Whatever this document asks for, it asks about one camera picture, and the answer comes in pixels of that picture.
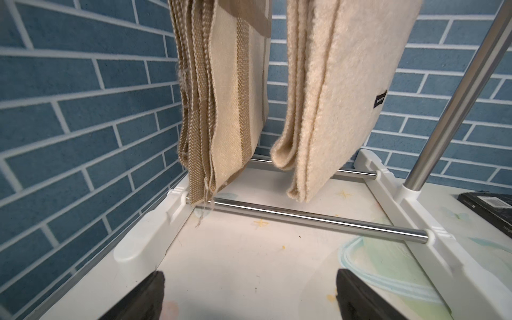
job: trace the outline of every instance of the folded fabric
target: folded fabric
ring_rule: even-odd
[[[169,0],[183,102],[178,156],[191,204],[210,200],[254,153],[268,114],[270,0]]]
[[[421,0],[287,3],[288,110],[272,162],[309,201],[354,152],[382,110]]]

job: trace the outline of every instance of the stainless steel pole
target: stainless steel pole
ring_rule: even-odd
[[[425,230],[416,230],[410,228],[395,227],[386,224],[312,214],[310,212],[276,208],[262,204],[247,203],[221,198],[215,198],[214,202],[215,210],[238,215],[265,218],[288,223],[297,223],[307,226],[338,230],[355,234],[363,234],[366,236],[391,240],[426,243],[429,239],[429,236]],[[196,207],[205,209],[210,208],[207,205],[196,205]]]
[[[420,191],[512,41],[512,0],[505,0],[436,128],[404,182]]]

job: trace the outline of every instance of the cream fleece blanket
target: cream fleece blanket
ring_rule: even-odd
[[[169,0],[183,102],[180,162],[191,204],[245,167],[268,114],[270,0]]]
[[[288,110],[272,162],[309,201],[359,149],[382,110],[421,0],[288,1]]]

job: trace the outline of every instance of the brick tile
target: brick tile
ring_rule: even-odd
[[[409,35],[410,44],[438,44],[448,20],[417,20]]]
[[[99,187],[177,141],[178,134],[171,129],[96,163],[87,171],[93,185]]]
[[[285,127],[285,122],[280,120],[267,120],[263,126],[263,132],[281,133]]]
[[[178,80],[178,64],[176,62],[148,61],[151,83]]]
[[[71,131],[172,104],[169,86],[60,101]]]
[[[472,142],[512,146],[512,129],[477,125],[467,140]]]
[[[123,145],[144,138],[157,131],[157,122],[154,114],[148,114],[117,125],[119,136]]]
[[[493,174],[494,170],[495,168],[493,167],[452,162],[444,174],[447,176],[486,181],[491,174]]]
[[[512,185],[512,170],[500,169],[491,181],[494,183]]]
[[[0,151],[63,133],[49,103],[0,110]]]
[[[429,0],[419,14],[495,14],[501,0]]]
[[[128,177],[124,177],[50,221],[48,226],[57,240],[63,242],[131,192]]]
[[[0,2],[0,46],[24,47],[22,38],[19,36],[18,28],[14,24],[9,10],[5,3]]]
[[[416,92],[423,80],[422,74],[416,73],[395,73],[393,82],[389,88],[390,91]]]
[[[399,68],[441,71],[464,71],[473,57],[473,50],[406,48]]]
[[[132,0],[80,0],[80,7],[82,10],[107,15],[109,17],[133,23],[135,22]]]
[[[162,170],[164,170],[163,158],[158,156],[132,172],[132,179],[135,189],[140,187],[144,182],[151,179],[155,174]]]
[[[107,89],[147,84],[143,61],[98,60],[98,66]]]
[[[0,285],[53,249],[40,229],[0,251]]]
[[[165,157],[165,164],[167,164],[168,166],[173,164],[178,159],[177,147],[174,146],[174,147],[170,148],[169,150],[167,150],[164,153],[164,157]]]
[[[45,181],[117,149],[112,127],[7,158],[7,163],[24,187]]]
[[[270,61],[288,61],[286,44],[270,44]]]
[[[0,304],[16,313],[106,236],[103,222],[97,222],[0,293]]]
[[[267,96],[269,100],[288,101],[288,87],[267,84]]]
[[[512,150],[491,148],[486,146],[450,143],[443,154],[444,157],[488,163],[495,165],[510,165]]]
[[[288,82],[288,66],[268,66],[268,81]]]
[[[272,34],[270,35],[270,38],[286,39],[286,20],[272,19]]]
[[[139,23],[143,26],[173,32],[169,10],[147,0],[135,0]]]
[[[286,104],[269,103],[268,116],[273,118],[286,119]]]
[[[175,177],[179,176],[181,172],[181,165],[176,163],[144,188],[140,189],[136,194],[128,198],[106,216],[110,227],[115,229],[121,225],[129,216],[151,199],[151,197],[160,192],[160,190],[168,185]]]
[[[167,128],[176,122],[180,122],[182,120],[182,114],[181,105],[157,112],[158,125],[160,126],[160,129]]]
[[[0,207],[0,243],[30,228],[89,193],[82,173],[54,182]]]
[[[98,90],[92,61],[0,57],[0,100]]]
[[[35,48],[165,57],[159,34],[22,4],[17,6]]]
[[[426,140],[420,138],[372,133],[366,145],[383,149],[420,153],[425,143]]]
[[[373,129],[398,132],[402,126],[403,120],[403,117],[380,115]]]
[[[493,22],[455,20],[444,41],[447,45],[480,45]]]
[[[447,103],[445,99],[388,95],[382,111],[439,117]]]

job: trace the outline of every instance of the fabric label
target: fabric label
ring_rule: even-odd
[[[379,104],[382,104],[384,102],[384,98],[386,97],[387,93],[388,93],[388,90],[384,91],[383,94],[379,94],[375,98],[375,103],[373,104],[373,108],[376,108]]]

